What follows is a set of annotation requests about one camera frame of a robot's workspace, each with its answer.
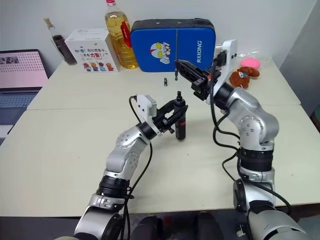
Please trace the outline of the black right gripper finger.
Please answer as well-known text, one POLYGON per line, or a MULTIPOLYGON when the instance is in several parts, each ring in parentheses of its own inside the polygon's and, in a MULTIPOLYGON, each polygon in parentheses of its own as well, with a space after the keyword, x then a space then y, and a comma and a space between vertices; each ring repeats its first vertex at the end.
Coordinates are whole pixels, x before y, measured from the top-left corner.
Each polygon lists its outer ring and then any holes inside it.
POLYGON ((177 71, 194 86, 201 83, 201 72, 192 63, 176 63, 177 71))
POLYGON ((184 78, 207 78, 208 74, 187 60, 176 60, 177 71, 184 78))

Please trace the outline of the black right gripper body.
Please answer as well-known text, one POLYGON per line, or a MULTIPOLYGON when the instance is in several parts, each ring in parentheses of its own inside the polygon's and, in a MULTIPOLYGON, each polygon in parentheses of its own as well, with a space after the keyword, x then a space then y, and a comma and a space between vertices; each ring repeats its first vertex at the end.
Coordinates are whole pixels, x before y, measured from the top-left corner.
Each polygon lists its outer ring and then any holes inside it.
POLYGON ((227 51, 223 50, 220 52, 217 57, 213 60, 212 66, 204 69, 203 71, 208 74, 207 77, 200 78, 199 85, 191 85, 191 88, 194 90, 194 95, 201 99, 202 101, 206 100, 208 95, 211 92, 211 84, 213 86, 218 82, 218 77, 222 75, 222 66, 227 62, 227 51))

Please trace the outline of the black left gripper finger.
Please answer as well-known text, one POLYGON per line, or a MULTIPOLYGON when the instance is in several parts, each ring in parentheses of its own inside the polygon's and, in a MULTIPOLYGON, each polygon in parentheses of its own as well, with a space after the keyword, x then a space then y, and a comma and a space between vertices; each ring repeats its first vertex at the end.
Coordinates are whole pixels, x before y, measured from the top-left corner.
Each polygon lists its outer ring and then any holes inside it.
POLYGON ((188 109, 188 105, 173 106, 173 114, 167 119, 167 126, 176 124, 181 118, 183 118, 188 109))
POLYGON ((159 116, 165 116, 166 114, 173 111, 172 116, 175 116, 177 113, 174 109, 174 106, 175 106, 175 100, 174 99, 170 100, 165 105, 163 105, 160 109, 157 110, 157 114, 159 116))

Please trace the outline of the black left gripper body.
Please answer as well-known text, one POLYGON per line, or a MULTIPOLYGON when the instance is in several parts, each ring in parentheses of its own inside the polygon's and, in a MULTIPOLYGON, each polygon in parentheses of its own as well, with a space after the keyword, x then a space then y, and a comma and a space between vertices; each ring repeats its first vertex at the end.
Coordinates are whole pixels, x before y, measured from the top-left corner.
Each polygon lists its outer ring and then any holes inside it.
POLYGON ((170 123, 169 118, 166 117, 166 114, 169 114, 173 111, 172 107, 169 108, 159 108, 156 110, 156 116, 152 118, 153 124, 156 127, 155 133, 160 135, 169 131, 170 134, 173 134, 175 130, 172 128, 172 123, 170 123))

